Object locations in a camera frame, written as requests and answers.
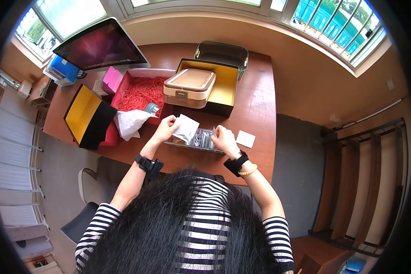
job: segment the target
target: clear organizer tray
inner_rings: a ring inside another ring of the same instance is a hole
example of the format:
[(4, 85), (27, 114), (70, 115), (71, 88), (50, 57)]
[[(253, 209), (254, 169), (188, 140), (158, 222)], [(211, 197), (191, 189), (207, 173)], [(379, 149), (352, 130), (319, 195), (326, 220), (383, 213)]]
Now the clear organizer tray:
[(197, 129), (195, 136), (192, 138), (192, 140), (186, 144), (185, 141), (171, 137), (166, 144), (170, 145), (177, 145), (177, 146), (184, 146), (184, 147), (189, 147), (192, 149), (196, 150), (206, 150), (206, 151), (212, 151), (212, 152), (217, 152), (217, 153), (224, 153), (221, 150), (214, 149), (214, 144), (212, 140), (210, 140), (210, 136), (213, 134), (213, 131), (211, 129)]

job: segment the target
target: monitor screen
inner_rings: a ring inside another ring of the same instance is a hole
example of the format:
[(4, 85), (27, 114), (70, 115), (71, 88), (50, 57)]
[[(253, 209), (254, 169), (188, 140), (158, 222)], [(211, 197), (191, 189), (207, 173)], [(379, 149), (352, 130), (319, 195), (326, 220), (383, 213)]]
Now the monitor screen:
[(83, 71), (117, 65), (148, 64), (115, 18), (82, 30), (53, 52)]

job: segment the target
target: desk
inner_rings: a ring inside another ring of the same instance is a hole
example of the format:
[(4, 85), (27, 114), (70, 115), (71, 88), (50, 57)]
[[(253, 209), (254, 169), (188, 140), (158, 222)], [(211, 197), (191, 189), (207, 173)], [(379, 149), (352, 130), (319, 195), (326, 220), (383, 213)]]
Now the desk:
[[(197, 44), (156, 44), (141, 46), (140, 50), (151, 63), (152, 68), (176, 69), (181, 58), (193, 58)], [(104, 72), (88, 74), (78, 79), (72, 86), (58, 87), (53, 96), (44, 124), (44, 133), (74, 144), (73, 138), (64, 122), (66, 110), (81, 83), (93, 87), (96, 79), (101, 79)], [(243, 130), (256, 136), (253, 147), (239, 147), (246, 151), (250, 160), (256, 163), (265, 178), (271, 182), (273, 176), (276, 147), (276, 93), (274, 88), (271, 58), (256, 52), (249, 53), (248, 69), (237, 83), (234, 109), (230, 118), (175, 107), (174, 114), (182, 112), (199, 122), (199, 127), (211, 129), (222, 124), (237, 136)], [(134, 157), (151, 138), (155, 125), (144, 124), (139, 130), (141, 138), (132, 138), (129, 142), (121, 140), (116, 147), (100, 146), (96, 153), (126, 163), (133, 163)], [(210, 174), (223, 175), (226, 182), (246, 185), (242, 178), (237, 178), (227, 170), (223, 162), (224, 154), (194, 150), (163, 144), (157, 150), (155, 158), (164, 162), (162, 172), (172, 172), (176, 168), (196, 167)]]
[(32, 105), (36, 105), (38, 110), (46, 111), (52, 102), (57, 87), (58, 85), (52, 79), (44, 75), (33, 86), (31, 94), (26, 100), (30, 101)]

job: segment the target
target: floor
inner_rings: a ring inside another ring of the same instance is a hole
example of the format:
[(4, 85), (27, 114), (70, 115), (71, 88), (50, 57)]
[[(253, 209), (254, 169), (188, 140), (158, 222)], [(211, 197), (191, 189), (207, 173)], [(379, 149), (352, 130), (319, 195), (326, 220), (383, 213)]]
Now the floor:
[[(324, 151), (320, 126), (277, 115), (276, 160), (272, 186), (281, 198), (291, 237), (307, 235), (318, 207), (323, 181)], [(77, 174), (96, 171), (99, 155), (44, 135), (41, 163), (43, 208), (49, 224), (53, 254), (65, 274), (74, 271), (75, 244), (60, 231), (84, 207)]]
[(58, 141), (44, 134), (41, 163), (42, 203), (54, 259), (64, 274), (74, 272), (74, 244), (60, 230), (82, 211), (85, 204), (79, 195), (77, 175), (88, 167), (96, 171), (99, 155)]

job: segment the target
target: black and white striped shirt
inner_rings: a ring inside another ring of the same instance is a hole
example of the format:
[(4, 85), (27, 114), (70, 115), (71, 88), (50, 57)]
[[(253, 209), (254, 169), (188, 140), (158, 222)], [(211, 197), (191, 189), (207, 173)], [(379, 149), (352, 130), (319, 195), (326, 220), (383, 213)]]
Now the black and white striped shirt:
[[(197, 177), (193, 206), (186, 216), (182, 233), (187, 237), (180, 242), (180, 273), (191, 273), (192, 270), (208, 273), (213, 270), (214, 259), (223, 260), (227, 235), (231, 225), (231, 214), (228, 207), (229, 189), (223, 184), (209, 178)], [(80, 270), (88, 260), (93, 246), (102, 233), (117, 219), (120, 211), (107, 203), (99, 206), (84, 236), (77, 244), (75, 257)], [(271, 217), (263, 221), (269, 246), (279, 263), (293, 263), (290, 247), (289, 229), (282, 217)]]

